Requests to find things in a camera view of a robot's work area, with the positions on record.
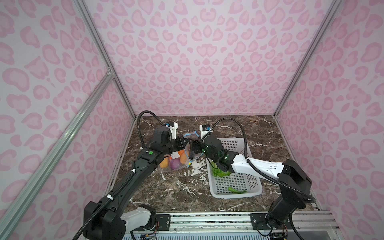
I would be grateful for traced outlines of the yellow toy potato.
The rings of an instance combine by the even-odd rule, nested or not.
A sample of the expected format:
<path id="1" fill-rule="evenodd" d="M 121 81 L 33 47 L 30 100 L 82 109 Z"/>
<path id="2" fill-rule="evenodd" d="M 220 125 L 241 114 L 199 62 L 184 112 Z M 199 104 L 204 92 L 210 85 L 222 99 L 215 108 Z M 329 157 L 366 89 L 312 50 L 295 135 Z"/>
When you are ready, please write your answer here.
<path id="1" fill-rule="evenodd" d="M 159 164 L 159 167 L 166 169 L 169 167 L 169 158 L 164 158 L 164 160 Z"/>

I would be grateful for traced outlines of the green toy pepper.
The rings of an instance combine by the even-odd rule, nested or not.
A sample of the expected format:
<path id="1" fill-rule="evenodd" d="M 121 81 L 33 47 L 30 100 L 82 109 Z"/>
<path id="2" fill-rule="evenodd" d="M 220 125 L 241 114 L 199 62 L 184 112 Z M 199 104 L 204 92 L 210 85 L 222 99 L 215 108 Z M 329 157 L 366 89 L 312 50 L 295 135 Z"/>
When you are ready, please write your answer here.
<path id="1" fill-rule="evenodd" d="M 234 194 L 244 194 L 247 190 L 236 190 L 234 188 L 228 187 L 228 191 Z"/>

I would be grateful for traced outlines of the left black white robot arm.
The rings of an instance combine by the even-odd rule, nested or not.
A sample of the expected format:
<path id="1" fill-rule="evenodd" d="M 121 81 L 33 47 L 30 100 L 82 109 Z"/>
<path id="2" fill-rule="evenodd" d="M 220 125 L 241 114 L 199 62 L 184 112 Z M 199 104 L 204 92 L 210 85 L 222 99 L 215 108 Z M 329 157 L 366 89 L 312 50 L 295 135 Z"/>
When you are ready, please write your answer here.
<path id="1" fill-rule="evenodd" d="M 157 126 L 152 140 L 139 152 L 133 168 L 97 203 L 89 202 L 84 210 L 84 223 L 73 237 L 88 240 L 121 240 L 128 233 L 148 224 L 151 211 L 134 212 L 138 220 L 123 220 L 122 215 L 140 185 L 156 170 L 164 158 L 185 149 L 186 141 L 177 136 L 177 123 Z"/>

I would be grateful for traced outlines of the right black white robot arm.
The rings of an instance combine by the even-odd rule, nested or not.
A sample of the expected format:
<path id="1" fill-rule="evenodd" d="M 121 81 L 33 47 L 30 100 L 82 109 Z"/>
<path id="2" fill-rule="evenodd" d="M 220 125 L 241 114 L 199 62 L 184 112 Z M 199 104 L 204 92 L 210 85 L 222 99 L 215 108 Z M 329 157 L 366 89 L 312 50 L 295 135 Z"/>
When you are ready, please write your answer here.
<path id="1" fill-rule="evenodd" d="M 305 209 L 316 200 L 311 196 L 312 181 L 304 170 L 292 160 L 266 162 L 247 157 L 246 154 L 226 150 L 222 142 L 210 135 L 192 141 L 193 153 L 203 153 L 223 172 L 247 174 L 268 180 L 280 187 L 280 196 L 271 204 L 264 224 L 280 228 L 297 209 Z"/>

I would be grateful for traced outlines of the green white toy cabbage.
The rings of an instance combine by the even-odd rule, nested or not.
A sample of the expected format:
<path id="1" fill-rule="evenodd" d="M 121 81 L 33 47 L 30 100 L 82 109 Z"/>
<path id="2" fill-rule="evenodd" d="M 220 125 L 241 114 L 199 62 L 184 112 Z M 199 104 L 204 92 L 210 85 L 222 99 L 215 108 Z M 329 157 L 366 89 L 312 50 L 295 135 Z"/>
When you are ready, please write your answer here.
<path id="1" fill-rule="evenodd" d="M 226 177 L 231 175 L 231 172 L 222 171 L 214 162 L 210 162 L 210 165 L 214 177 Z"/>

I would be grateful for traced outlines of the clear zip top bag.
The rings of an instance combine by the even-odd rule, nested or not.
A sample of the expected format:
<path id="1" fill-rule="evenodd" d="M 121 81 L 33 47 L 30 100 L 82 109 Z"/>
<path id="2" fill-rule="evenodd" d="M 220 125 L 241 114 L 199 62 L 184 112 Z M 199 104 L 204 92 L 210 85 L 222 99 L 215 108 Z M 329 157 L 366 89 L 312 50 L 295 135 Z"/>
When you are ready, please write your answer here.
<path id="1" fill-rule="evenodd" d="M 197 131 L 177 137 L 174 144 L 176 150 L 171 155 L 166 155 L 159 164 L 161 172 L 167 173 L 186 168 L 199 159 L 203 155 L 200 141 L 201 135 Z"/>

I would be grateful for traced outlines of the purple toy onion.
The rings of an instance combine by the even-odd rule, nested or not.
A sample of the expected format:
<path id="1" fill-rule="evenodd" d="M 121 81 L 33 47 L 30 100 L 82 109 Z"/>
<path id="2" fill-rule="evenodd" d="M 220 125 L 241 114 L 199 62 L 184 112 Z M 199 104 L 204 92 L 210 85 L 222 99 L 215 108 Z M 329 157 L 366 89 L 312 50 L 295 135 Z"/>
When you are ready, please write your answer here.
<path id="1" fill-rule="evenodd" d="M 176 158 L 176 159 L 170 159 L 169 161 L 169 167 L 171 170 L 178 170 L 182 167 L 182 163 L 180 161 L 180 158 Z"/>

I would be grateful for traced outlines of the orange toy tomato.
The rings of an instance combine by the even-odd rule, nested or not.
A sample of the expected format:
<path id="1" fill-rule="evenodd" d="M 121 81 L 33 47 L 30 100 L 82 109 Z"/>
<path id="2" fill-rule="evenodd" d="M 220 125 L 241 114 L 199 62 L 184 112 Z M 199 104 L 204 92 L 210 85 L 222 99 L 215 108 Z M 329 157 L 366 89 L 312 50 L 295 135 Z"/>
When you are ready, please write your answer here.
<path id="1" fill-rule="evenodd" d="M 188 155 L 186 153 L 181 154 L 181 156 L 180 156 L 180 163 L 182 165 L 188 165 L 189 161 L 190 161 L 189 157 L 188 157 Z"/>

